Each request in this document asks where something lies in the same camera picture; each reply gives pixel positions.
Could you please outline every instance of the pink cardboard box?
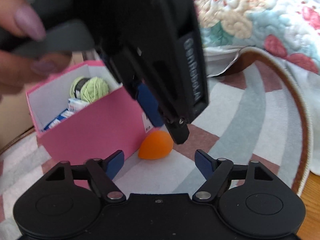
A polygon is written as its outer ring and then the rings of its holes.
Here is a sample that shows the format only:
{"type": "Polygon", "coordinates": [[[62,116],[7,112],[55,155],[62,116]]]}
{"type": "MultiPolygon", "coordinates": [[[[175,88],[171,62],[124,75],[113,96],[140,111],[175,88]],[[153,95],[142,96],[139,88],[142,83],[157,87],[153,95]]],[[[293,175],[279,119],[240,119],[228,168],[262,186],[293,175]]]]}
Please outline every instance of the pink cardboard box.
{"type": "Polygon", "coordinates": [[[86,61],[51,76],[27,91],[27,99],[39,143],[54,160],[68,160],[72,165],[83,164],[90,158],[107,158],[119,149],[128,158],[152,130],[140,105],[101,61],[86,61]],[[105,79],[109,94],[43,131],[68,108],[71,83],[79,76],[105,79]]]}

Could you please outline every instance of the blue package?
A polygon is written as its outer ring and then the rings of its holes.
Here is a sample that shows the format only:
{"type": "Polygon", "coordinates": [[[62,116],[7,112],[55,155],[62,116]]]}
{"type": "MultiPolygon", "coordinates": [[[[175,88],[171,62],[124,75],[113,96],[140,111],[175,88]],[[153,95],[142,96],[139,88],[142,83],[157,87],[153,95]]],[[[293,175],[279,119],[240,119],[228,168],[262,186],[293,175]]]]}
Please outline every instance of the blue package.
{"type": "Polygon", "coordinates": [[[55,127],[56,125],[61,123],[61,121],[63,121],[64,119],[69,118],[73,114],[75,114],[75,113],[72,112],[72,111],[69,111],[68,109],[64,110],[54,120],[52,120],[43,130],[46,131],[46,130],[49,130],[49,129],[55,127]]]}

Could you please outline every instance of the pink painted fingernail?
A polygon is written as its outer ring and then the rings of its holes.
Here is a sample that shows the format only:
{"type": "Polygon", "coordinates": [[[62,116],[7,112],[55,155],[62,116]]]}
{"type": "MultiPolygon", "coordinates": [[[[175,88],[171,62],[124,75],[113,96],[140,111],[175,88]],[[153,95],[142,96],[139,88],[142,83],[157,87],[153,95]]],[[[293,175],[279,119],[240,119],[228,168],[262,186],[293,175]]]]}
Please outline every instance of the pink painted fingernail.
{"type": "Polygon", "coordinates": [[[14,19],[30,38],[41,41],[45,38],[45,28],[40,17],[29,5],[22,5],[15,13],[14,19]]]}
{"type": "Polygon", "coordinates": [[[56,65],[51,61],[36,61],[31,65],[31,69],[34,73],[44,76],[48,76],[57,71],[56,65]]]}

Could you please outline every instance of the floral quilt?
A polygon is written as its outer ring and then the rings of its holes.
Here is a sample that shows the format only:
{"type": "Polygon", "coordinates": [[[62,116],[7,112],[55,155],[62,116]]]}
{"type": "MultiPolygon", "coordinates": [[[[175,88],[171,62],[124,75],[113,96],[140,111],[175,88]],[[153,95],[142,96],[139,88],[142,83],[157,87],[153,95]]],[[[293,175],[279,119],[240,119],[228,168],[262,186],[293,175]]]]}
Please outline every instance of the floral quilt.
{"type": "Polygon", "coordinates": [[[257,46],[320,68],[320,0],[195,0],[204,47],[257,46]]]}

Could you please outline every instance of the finger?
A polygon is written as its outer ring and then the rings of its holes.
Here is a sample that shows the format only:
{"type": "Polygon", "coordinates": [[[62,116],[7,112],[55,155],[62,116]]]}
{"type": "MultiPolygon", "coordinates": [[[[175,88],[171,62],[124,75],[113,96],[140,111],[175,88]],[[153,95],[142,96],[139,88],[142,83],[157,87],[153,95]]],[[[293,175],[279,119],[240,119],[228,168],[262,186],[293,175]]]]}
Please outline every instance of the finger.
{"type": "Polygon", "coordinates": [[[31,69],[42,76],[63,71],[70,64],[72,53],[49,53],[35,62],[31,69]]]}
{"type": "Polygon", "coordinates": [[[14,87],[0,83],[0,95],[16,95],[22,91],[23,87],[14,87]]]}
{"type": "Polygon", "coordinates": [[[18,37],[45,38],[41,19],[26,0],[0,0],[0,26],[18,37]]]}
{"type": "Polygon", "coordinates": [[[35,61],[11,53],[0,51],[0,83],[21,87],[24,84],[39,82],[46,78],[32,71],[35,61]]]}
{"type": "Polygon", "coordinates": [[[52,73],[64,70],[70,61],[71,53],[51,53],[35,61],[0,51],[0,83],[20,87],[39,82],[52,73]]]}

